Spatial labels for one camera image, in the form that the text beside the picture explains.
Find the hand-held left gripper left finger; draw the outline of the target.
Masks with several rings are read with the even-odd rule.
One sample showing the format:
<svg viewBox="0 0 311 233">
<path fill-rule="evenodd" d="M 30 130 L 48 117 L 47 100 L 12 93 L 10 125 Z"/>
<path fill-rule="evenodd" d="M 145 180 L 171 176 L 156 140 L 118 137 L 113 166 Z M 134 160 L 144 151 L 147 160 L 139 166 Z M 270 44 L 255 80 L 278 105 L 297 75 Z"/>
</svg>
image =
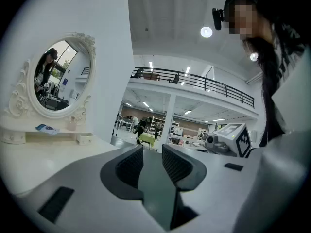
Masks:
<svg viewBox="0 0 311 233">
<path fill-rule="evenodd" d="M 102 184 L 120 199 L 144 200 L 143 192 L 138 189 L 143 166 L 143 146 L 135 146 L 103 165 L 100 171 Z"/>
</svg>

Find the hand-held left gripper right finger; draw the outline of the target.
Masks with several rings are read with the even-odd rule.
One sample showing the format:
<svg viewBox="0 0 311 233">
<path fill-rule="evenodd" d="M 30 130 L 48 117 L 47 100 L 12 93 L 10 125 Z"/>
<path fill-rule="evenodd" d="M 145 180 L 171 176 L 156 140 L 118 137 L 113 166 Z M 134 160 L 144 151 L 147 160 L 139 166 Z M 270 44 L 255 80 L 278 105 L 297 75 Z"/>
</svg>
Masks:
<svg viewBox="0 0 311 233">
<path fill-rule="evenodd" d="M 196 189 L 207 174 L 207 168 L 201 161 L 170 145 L 162 146 L 162 165 L 179 191 Z"/>
</svg>

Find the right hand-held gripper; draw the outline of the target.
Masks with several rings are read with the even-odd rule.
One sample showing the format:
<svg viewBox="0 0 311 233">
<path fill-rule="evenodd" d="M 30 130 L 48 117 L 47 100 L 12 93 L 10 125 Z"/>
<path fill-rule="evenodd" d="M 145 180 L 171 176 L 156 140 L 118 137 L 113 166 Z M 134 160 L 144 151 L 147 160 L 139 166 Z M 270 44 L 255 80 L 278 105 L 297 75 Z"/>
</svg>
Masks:
<svg viewBox="0 0 311 233">
<path fill-rule="evenodd" d="M 245 123 L 229 123 L 214 133 L 208 133 L 204 146 L 212 153 L 239 158 L 248 158 L 252 149 Z"/>
</svg>

